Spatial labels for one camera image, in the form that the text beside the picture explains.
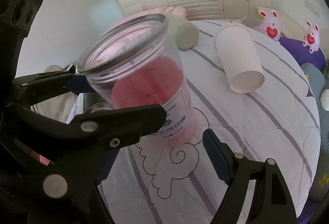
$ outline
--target white paper cup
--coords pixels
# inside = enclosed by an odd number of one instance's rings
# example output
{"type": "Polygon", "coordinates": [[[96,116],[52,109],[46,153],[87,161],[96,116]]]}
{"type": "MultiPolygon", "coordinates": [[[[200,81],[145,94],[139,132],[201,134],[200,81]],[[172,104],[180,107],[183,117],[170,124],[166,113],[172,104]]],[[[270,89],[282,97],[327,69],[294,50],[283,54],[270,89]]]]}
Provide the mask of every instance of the white paper cup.
{"type": "Polygon", "coordinates": [[[244,25],[229,23],[222,26],[215,37],[215,48],[232,91],[250,93],[264,84],[261,61],[244,25]]]}

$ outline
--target red heart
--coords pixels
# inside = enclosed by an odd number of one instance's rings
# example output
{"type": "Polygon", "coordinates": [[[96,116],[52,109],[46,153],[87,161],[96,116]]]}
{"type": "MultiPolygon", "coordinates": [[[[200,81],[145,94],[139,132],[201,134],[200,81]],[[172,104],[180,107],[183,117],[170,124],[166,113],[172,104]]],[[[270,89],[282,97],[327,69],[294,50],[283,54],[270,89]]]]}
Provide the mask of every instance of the red heart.
{"type": "Polygon", "coordinates": [[[315,42],[315,38],[312,37],[310,34],[307,34],[307,40],[310,44],[314,44],[315,42]]]}
{"type": "Polygon", "coordinates": [[[272,29],[269,26],[266,28],[266,32],[270,38],[275,38],[278,34],[278,30],[276,28],[272,29]]]}

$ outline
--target white bedsheet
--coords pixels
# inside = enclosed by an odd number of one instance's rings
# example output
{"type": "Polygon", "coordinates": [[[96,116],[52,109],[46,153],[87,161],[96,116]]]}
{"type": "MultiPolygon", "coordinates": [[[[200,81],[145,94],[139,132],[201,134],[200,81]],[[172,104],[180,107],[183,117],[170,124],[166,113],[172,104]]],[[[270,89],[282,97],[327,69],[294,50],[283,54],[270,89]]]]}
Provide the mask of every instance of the white bedsheet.
{"type": "MultiPolygon", "coordinates": [[[[306,202],[320,151],[319,115],[302,70],[289,52],[250,29],[264,67],[265,83],[251,94],[233,93],[213,42],[223,21],[193,21],[198,44],[181,51],[198,126],[189,143],[156,149],[147,140],[120,150],[99,186],[116,224],[207,224],[227,186],[217,178],[203,148],[210,128],[233,152],[278,163],[297,216],[306,202]]],[[[238,223],[246,222],[254,182],[238,223]]]]}

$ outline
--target jar label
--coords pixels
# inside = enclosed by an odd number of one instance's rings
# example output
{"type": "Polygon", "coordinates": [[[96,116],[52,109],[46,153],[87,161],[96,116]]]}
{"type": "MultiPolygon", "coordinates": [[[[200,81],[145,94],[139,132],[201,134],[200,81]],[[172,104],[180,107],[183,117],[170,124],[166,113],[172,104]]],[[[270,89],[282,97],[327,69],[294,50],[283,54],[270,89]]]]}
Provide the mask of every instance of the jar label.
{"type": "Polygon", "coordinates": [[[191,122],[182,87],[179,88],[173,98],[163,105],[163,108],[167,112],[166,122],[158,132],[151,134],[157,135],[159,140],[167,140],[176,137],[185,130],[191,122]]]}

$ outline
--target white pom-pom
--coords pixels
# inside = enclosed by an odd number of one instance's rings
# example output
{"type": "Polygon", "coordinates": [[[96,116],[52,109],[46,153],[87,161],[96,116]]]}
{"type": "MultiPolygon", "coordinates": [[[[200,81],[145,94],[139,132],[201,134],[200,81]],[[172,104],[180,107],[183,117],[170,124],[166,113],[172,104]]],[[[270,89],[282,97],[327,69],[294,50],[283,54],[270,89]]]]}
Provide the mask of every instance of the white pom-pom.
{"type": "Polygon", "coordinates": [[[322,92],[320,102],[321,102],[323,109],[325,109],[326,111],[329,111],[329,89],[325,89],[322,92]]]}

